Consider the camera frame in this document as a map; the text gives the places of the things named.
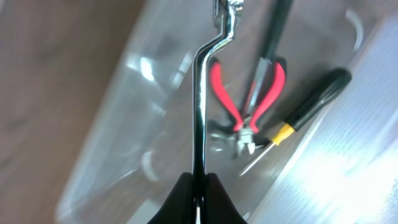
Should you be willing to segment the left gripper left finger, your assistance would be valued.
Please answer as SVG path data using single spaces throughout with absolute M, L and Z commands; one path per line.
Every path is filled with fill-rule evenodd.
M 148 224 L 193 223 L 195 219 L 193 208 L 193 177 L 191 173 L 184 172 Z

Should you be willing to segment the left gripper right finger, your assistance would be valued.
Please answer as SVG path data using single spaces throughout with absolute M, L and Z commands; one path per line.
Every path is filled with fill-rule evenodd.
M 205 213 L 208 224 L 247 224 L 215 173 L 206 175 Z

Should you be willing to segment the red-handled pliers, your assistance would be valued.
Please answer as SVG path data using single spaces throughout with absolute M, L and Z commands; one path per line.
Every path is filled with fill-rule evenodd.
M 257 106 L 253 112 L 247 114 L 243 114 L 237 109 L 224 87 L 221 64 L 215 62 L 210 67 L 210 86 L 213 94 L 228 114 L 234 119 L 232 132 L 236 133 L 237 156 L 240 156 L 246 149 L 250 154 L 254 153 L 256 143 L 253 140 L 253 136 L 259 132 L 257 121 L 268 108 L 271 107 L 276 99 L 278 99 L 284 89 L 287 78 L 287 72 L 285 71 L 286 65 L 286 59 L 280 57 L 276 59 L 273 68 L 273 81 L 271 87 L 261 100 L 259 106 Z

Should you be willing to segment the black yellow screwdriver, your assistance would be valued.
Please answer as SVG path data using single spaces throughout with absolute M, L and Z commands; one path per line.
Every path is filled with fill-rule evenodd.
M 239 172 L 240 176 L 246 174 L 256 165 L 274 146 L 278 146 L 293 133 L 298 132 L 320 110 L 336 99 L 352 80 L 352 73 L 345 68 L 330 70 L 300 104 L 284 119 L 284 125 L 269 143 L 262 146 L 262 151 Z

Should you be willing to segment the chrome offset wrench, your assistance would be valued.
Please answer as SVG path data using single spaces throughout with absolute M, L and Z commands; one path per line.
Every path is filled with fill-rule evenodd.
M 232 43 L 243 11 L 243 0 L 213 2 L 213 19 L 219 34 L 195 53 L 193 75 L 193 222 L 208 223 L 206 194 L 206 91 L 211 58 Z

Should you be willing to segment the small black-handled hammer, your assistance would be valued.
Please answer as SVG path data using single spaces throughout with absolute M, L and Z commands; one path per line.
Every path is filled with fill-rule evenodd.
M 257 67 L 243 108 L 240 111 L 243 114 L 253 112 L 272 85 L 273 68 L 276 61 L 275 53 L 292 4 L 293 0 L 278 0 L 274 4 L 269 25 L 265 31 L 265 37 L 261 43 Z

